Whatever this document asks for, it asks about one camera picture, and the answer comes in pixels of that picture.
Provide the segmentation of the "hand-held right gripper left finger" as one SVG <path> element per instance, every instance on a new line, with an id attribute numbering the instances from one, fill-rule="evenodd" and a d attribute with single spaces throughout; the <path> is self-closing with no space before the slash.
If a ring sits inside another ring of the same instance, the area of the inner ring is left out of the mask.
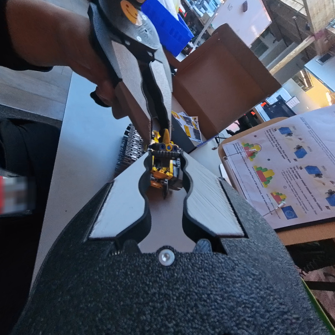
<path id="1" fill-rule="evenodd" d="M 151 168 L 152 154 L 145 153 L 113 180 L 89 239 L 116 242 L 144 240 L 151 230 L 146 195 L 150 186 Z"/>

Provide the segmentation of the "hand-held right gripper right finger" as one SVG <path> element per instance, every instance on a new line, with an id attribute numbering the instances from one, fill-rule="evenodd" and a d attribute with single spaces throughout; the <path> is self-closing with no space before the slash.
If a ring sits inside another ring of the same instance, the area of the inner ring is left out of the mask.
<path id="1" fill-rule="evenodd" d="M 206 232 L 211 237 L 244 237 L 244 231 L 221 180 L 187 153 L 182 153 L 183 230 L 192 240 Z"/>

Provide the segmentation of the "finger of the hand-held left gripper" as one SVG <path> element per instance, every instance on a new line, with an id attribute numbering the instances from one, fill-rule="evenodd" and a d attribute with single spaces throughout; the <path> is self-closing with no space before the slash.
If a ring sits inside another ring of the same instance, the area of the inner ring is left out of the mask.
<path id="1" fill-rule="evenodd" d="M 143 141 L 150 143 L 152 121 L 137 59 L 124 45 L 112 46 L 122 77 L 115 87 L 112 114 L 115 119 L 129 117 Z"/>
<path id="2" fill-rule="evenodd" d="M 172 77 L 164 52 L 141 50 L 140 73 L 140 134 L 145 144 L 150 144 L 153 129 L 171 133 Z"/>

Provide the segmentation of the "yellow grey toy bulldozer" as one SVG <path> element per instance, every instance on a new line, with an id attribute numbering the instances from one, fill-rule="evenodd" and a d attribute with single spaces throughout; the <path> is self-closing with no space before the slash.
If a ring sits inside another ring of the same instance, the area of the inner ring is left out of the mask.
<path id="1" fill-rule="evenodd" d="M 168 190 L 180 190 L 180 155 L 182 150 L 171 140 L 168 129 L 153 130 L 151 142 L 145 145 L 133 124 L 129 124 L 121 140 L 114 178 L 143 156 L 152 153 L 150 185 L 162 190 L 165 199 Z"/>

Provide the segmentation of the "person's left forearm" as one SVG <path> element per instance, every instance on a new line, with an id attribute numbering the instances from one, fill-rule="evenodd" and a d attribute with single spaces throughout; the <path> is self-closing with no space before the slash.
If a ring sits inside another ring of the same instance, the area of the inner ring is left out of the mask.
<path id="1" fill-rule="evenodd" d="M 88 18 L 45 1 L 7 1 L 5 15 L 15 52 L 35 66 L 68 66 L 71 33 L 90 30 Z"/>

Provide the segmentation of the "grey desk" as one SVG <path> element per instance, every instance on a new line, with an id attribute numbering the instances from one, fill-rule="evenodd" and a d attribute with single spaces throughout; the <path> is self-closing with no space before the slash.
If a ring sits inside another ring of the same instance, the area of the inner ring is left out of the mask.
<path id="1" fill-rule="evenodd" d="M 32 287 L 53 243 L 72 218 L 111 180 L 121 137 L 130 120 L 116 120 L 111 109 L 94 103 L 95 85 L 72 74 L 61 134 L 54 164 L 44 223 L 32 276 Z M 195 246 L 182 229 L 186 191 L 171 191 L 165 200 L 161 191 L 147 191 L 152 226 L 138 246 L 153 253 L 164 246 L 190 252 Z"/>

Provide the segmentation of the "person's left hand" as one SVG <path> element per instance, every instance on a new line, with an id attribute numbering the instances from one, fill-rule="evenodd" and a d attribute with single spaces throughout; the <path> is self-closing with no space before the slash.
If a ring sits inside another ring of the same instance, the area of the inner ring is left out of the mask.
<path id="1" fill-rule="evenodd" d="M 115 89 L 107 67 L 93 50 L 90 43 L 90 30 L 71 33 L 67 47 L 67 63 L 73 71 L 96 85 L 95 94 L 114 111 L 121 105 L 115 95 Z"/>

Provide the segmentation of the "printed booklet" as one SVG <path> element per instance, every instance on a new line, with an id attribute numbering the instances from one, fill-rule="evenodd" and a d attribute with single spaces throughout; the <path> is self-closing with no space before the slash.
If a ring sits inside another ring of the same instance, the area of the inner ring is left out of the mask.
<path id="1" fill-rule="evenodd" d="M 171 111 L 173 121 L 176 121 L 181 127 L 182 132 L 189 140 L 200 145 L 203 143 L 202 133 L 199 127 L 199 120 L 197 116 L 189 116 L 184 111 L 179 113 Z"/>

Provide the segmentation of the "blue plastic bin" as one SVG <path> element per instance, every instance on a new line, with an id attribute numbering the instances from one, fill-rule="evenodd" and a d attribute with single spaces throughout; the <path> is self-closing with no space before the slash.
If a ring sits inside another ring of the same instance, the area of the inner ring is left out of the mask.
<path id="1" fill-rule="evenodd" d="M 155 26 L 163 47 L 173 56 L 178 56 L 194 37 L 183 18 L 178 14 L 176 19 L 158 0 L 146 0 L 141 10 Z"/>

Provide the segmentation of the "open cardboard box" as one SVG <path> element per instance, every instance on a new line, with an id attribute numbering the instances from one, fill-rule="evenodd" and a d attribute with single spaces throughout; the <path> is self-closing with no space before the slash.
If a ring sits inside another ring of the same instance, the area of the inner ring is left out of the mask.
<path id="1" fill-rule="evenodd" d="M 173 96 L 209 140 L 281 88 L 229 24 L 178 64 Z"/>

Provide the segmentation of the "instruction sheet board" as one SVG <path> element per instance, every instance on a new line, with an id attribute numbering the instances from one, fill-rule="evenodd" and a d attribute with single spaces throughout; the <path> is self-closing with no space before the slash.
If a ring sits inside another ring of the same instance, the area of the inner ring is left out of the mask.
<path id="1" fill-rule="evenodd" d="M 334 240 L 334 105 L 276 118 L 224 140 L 232 186 L 284 245 Z"/>

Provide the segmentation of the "white whiteboard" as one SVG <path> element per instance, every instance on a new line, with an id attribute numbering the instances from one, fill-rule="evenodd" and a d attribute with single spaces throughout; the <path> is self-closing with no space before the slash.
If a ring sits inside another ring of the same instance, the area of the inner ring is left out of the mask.
<path id="1" fill-rule="evenodd" d="M 250 47 L 272 20 L 261 0 L 227 0 L 214 15 L 211 26 L 217 29 L 225 23 Z"/>

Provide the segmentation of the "person's dark blue jacket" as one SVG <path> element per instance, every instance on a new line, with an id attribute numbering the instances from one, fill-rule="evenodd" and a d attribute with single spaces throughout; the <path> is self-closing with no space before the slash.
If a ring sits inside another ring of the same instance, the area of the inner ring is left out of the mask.
<path id="1" fill-rule="evenodd" d="M 1 334 L 10 333 L 27 301 L 59 137 L 60 130 L 49 124 L 1 120 L 1 168 L 36 182 L 32 214 L 1 218 Z"/>

